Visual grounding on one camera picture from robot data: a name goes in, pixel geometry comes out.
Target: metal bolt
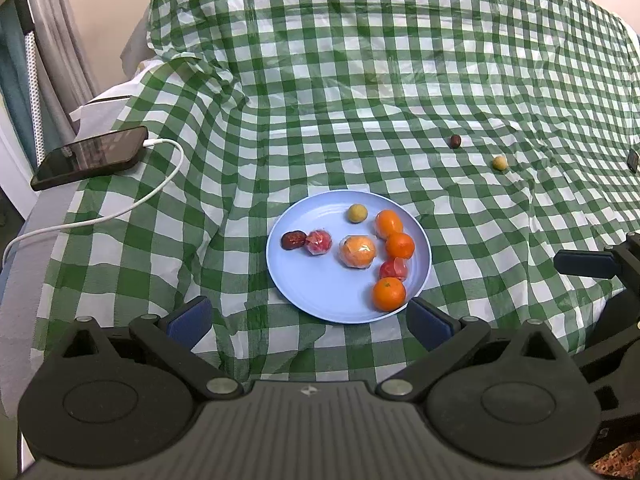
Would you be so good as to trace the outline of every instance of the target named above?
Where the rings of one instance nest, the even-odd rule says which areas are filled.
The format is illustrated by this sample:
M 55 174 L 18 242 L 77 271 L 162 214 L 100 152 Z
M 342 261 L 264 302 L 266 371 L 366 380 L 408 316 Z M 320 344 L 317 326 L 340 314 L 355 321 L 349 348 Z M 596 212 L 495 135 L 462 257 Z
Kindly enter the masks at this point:
M 212 394 L 232 394 L 238 389 L 238 383 L 228 377 L 216 377 L 207 381 L 207 390 Z
M 410 394 L 414 386 L 404 379 L 389 379 L 382 383 L 381 388 L 387 395 L 401 397 Z

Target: plastic-wrapped orange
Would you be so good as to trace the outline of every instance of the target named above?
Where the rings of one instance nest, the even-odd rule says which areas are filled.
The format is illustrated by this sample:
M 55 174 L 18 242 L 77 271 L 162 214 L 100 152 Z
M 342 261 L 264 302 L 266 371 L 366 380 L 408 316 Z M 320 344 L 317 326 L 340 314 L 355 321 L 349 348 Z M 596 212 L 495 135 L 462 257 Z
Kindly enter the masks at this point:
M 351 235 L 340 242 L 340 259 L 355 269 L 366 269 L 376 257 L 376 245 L 368 236 Z
M 395 211 L 383 209 L 376 216 L 376 233 L 380 238 L 386 240 L 391 233 L 401 233 L 404 226 L 402 220 Z

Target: plastic tablecloth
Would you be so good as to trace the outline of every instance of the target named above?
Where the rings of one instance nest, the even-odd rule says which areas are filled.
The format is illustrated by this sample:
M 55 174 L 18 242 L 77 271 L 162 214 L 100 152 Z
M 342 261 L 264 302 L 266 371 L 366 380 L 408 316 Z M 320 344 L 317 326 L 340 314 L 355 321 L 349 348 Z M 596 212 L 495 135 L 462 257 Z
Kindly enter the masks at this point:
M 58 235 L 34 354 L 75 316 L 119 326 L 204 294 L 214 322 L 194 350 L 240 381 L 382 380 L 423 352 L 403 314 L 326 324 L 267 271 L 275 219 L 329 189 L 379 193 L 418 219 L 434 262 L 421 296 L 452 316 L 543 319 L 575 351 L 622 287 L 552 264 L 640 228 L 625 165 L 640 59 L 589 0 L 152 0 L 149 30 L 165 64 L 116 127 L 177 139 L 188 161 L 126 216 Z M 157 146 L 83 182 L 66 220 L 131 203 L 177 160 Z

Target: cable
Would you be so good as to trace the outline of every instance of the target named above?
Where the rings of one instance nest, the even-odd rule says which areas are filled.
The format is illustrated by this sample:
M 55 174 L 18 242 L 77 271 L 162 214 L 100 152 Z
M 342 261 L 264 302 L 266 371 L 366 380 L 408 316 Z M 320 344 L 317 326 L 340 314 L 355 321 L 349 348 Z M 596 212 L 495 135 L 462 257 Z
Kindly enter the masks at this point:
M 25 238 L 31 238 L 32 236 L 41 235 L 41 234 L 44 234 L 44 233 L 50 233 L 52 231 L 62 231 L 63 229 L 71 229 L 73 227 L 85 227 L 85 226 L 88 226 L 88 225 L 95 225 L 95 224 L 99 224 L 101 222 L 106 222 L 107 220 L 113 220 L 114 218 L 117 218 L 118 216 L 122 216 L 122 215 L 124 215 L 124 213 L 128 213 L 132 209 L 137 208 L 140 204 L 145 203 L 151 197 L 155 196 L 164 186 L 166 186 L 169 183 L 169 181 L 175 176 L 175 174 L 178 173 L 178 171 L 180 170 L 180 166 L 182 165 L 182 162 L 184 161 L 184 150 L 183 150 L 182 146 L 178 142 L 176 142 L 175 140 L 171 140 L 171 139 L 151 139 L 151 140 L 145 140 L 145 142 L 143 142 L 142 145 L 145 148 L 150 148 L 151 146 L 155 146 L 156 144 L 162 144 L 163 142 L 167 142 L 169 144 L 174 145 L 176 148 L 178 148 L 178 151 L 180 151 L 180 161 L 178 161 L 178 164 L 173 169 L 173 171 L 171 173 L 169 173 L 167 178 L 162 181 L 162 184 L 160 184 L 158 187 L 156 187 L 152 192 L 146 194 L 140 200 L 137 200 L 136 202 L 131 204 L 126 209 L 123 209 L 122 211 L 119 211 L 117 213 L 114 213 L 114 214 L 111 214 L 111 215 L 108 215 L 108 216 L 100 216 L 98 218 L 93 218 L 92 220 L 84 220 L 82 222 L 73 222 L 71 224 L 54 225 L 52 227 L 45 227 L 43 229 L 36 229 L 35 231 L 31 231 L 30 233 L 25 233 L 23 235 L 20 235 L 17 238 L 14 238 L 13 240 L 11 240 L 9 242 L 9 244 L 7 245 L 7 247 L 5 247 L 4 253 L 2 254 L 2 266 L 4 267 L 4 264 L 6 263 L 6 259 L 7 259 L 7 256 L 9 255 L 9 250 L 11 249 L 11 247 L 13 247 L 18 242 L 24 240 Z
M 42 114 L 40 112 L 40 88 L 38 86 L 38 70 L 36 68 L 36 37 L 33 31 L 24 37 L 24 51 L 27 58 L 27 82 L 29 83 L 33 139 L 36 145 L 36 161 L 39 166 L 44 159 L 45 152 L 44 138 L 42 136 Z

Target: yellow ball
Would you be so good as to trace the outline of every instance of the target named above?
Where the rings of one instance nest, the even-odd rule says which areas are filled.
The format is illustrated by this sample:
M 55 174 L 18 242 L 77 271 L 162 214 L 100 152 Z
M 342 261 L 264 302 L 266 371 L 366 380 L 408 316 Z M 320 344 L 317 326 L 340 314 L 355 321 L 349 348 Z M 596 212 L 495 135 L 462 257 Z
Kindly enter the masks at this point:
M 367 211 L 367 208 L 362 204 L 353 204 L 347 211 L 347 218 L 349 219 L 349 222 L 354 224 L 364 222 L 368 215 L 369 212 Z
M 498 155 L 494 158 L 494 170 L 504 171 L 509 167 L 507 158 L 504 155 Z

